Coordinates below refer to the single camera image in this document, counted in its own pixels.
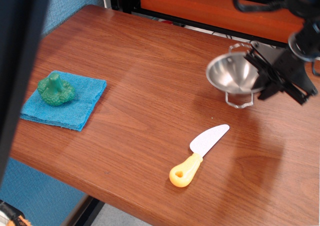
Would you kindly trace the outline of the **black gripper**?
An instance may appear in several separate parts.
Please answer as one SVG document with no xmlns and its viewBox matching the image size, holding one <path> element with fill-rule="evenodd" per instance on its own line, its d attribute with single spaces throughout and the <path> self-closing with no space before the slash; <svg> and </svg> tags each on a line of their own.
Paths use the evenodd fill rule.
<svg viewBox="0 0 320 226">
<path fill-rule="evenodd" d="M 259 42 L 251 44 L 252 50 L 245 59 L 258 72 L 252 90 L 262 90 L 259 100 L 266 100 L 284 92 L 300 105 L 306 103 L 318 90 L 308 77 L 305 61 L 288 48 L 272 48 Z"/>
</svg>

